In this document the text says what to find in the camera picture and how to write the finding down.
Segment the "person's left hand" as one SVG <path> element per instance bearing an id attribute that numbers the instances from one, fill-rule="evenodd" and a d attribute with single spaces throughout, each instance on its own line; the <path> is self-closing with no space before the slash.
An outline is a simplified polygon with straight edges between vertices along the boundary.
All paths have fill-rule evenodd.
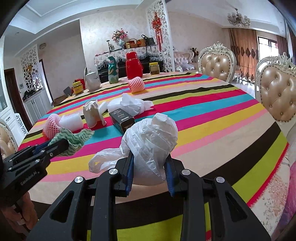
<path id="1" fill-rule="evenodd" d="M 11 225 L 13 230 L 17 233 L 23 233 L 25 231 L 24 227 L 20 225 L 22 220 L 24 220 L 26 227 L 30 230 L 38 222 L 37 213 L 35 211 L 34 204 L 31 201 L 29 192 L 26 192 L 23 195 L 21 201 L 22 203 L 19 205 L 21 211 L 19 213 L 17 213 L 12 206 L 1 207 L 1 212 L 3 213 L 4 217 Z"/>

